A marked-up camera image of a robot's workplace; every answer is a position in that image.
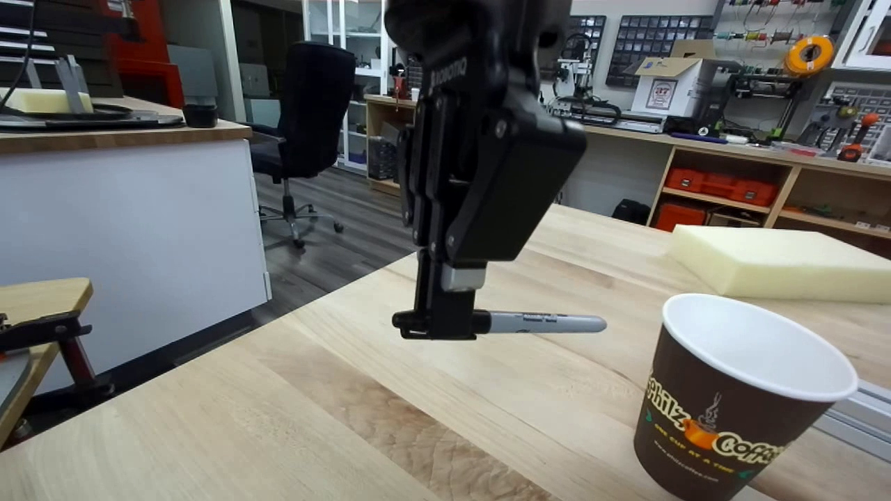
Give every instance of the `red drawer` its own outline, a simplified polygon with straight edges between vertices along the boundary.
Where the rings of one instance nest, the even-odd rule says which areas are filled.
[[[664,187],[702,192],[703,173],[686,166],[670,166]]]
[[[703,217],[706,217],[706,212],[698,206],[661,202],[654,224],[661,230],[674,230],[674,224],[702,224]]]
[[[730,197],[735,187],[735,176],[706,173],[702,180],[702,192],[713,197]]]
[[[731,201],[752,206],[770,206],[777,201],[778,187],[769,180],[739,177],[731,183]]]

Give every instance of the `black chair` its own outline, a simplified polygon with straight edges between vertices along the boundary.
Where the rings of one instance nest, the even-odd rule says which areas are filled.
[[[302,237],[315,229],[318,212],[311,202],[295,206],[290,177],[315,177],[337,162],[343,117],[350,103],[356,80],[356,55],[331,45],[295,45],[285,55],[285,75],[281,91],[279,142],[251,144],[252,173],[265,173],[281,183],[281,208],[259,206],[260,219],[267,212],[279,213],[291,229],[291,242],[302,248]]]

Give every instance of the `pegboard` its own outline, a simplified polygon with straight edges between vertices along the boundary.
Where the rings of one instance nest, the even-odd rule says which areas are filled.
[[[852,121],[860,121],[862,113],[867,110],[877,110],[880,113],[880,121],[874,128],[867,128],[865,138],[862,138],[862,146],[870,149],[877,144],[877,138],[881,137],[886,128],[891,128],[891,89],[888,87],[880,87],[880,84],[852,84],[852,80],[834,80],[830,87],[830,91],[823,94],[823,101],[819,101],[812,107],[809,107],[809,119],[808,121],[820,121],[823,117],[834,117],[834,105],[831,105],[831,98],[837,101],[845,101],[852,103],[854,107],[854,117]]]
[[[554,91],[558,98],[574,94],[575,84],[593,87],[593,71],[600,55],[607,16],[569,16],[557,53]]]
[[[634,89],[640,62],[670,55],[681,38],[713,38],[713,16],[620,16],[607,87]]]
[[[749,71],[783,71],[794,41],[830,32],[840,41],[840,25],[854,0],[721,0],[714,55],[739,62]]]

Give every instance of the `light wood tabletop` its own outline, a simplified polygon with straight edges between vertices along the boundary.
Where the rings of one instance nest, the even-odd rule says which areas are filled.
[[[181,107],[170,107],[170,105],[159,105],[137,98],[105,98],[98,103],[121,105],[132,110],[153,110],[166,117],[184,117]],[[224,119],[220,119],[214,128],[178,126],[178,128],[59,130],[59,133],[0,130],[0,156],[230,142],[230,138],[247,138],[247,137],[251,137],[247,126],[224,121]]]
[[[632,425],[667,294],[703,288],[667,237],[554,206],[479,305],[597,311],[593,337],[405,341],[400,258],[0,457],[34,499],[667,499]],[[891,380],[888,305],[770,304]],[[880,499],[888,465],[820,432],[739,499]]]

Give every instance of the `paper cup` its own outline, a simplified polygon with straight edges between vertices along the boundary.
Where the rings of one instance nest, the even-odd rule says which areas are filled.
[[[679,499],[731,499],[834,400],[848,359],[809,327],[717,294],[677,294],[642,389],[634,454]]]

